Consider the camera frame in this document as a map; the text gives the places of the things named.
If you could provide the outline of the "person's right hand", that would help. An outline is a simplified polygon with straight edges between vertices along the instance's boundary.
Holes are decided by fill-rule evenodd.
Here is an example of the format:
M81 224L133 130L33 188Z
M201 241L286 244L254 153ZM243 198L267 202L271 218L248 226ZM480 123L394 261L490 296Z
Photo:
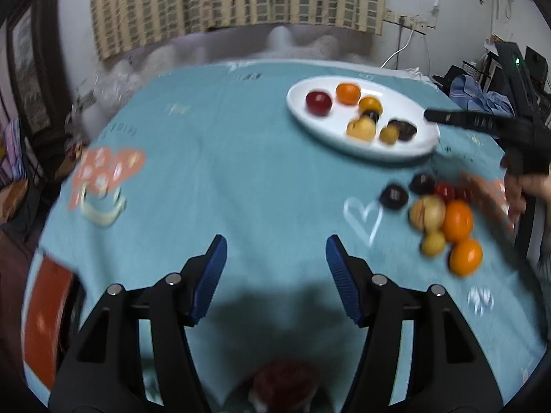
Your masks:
M505 197L509 204L508 217L516 224L519 217L527 210L527 197L543 200L550 209L551 184L550 176L543 174L512 175L507 172L504 178Z

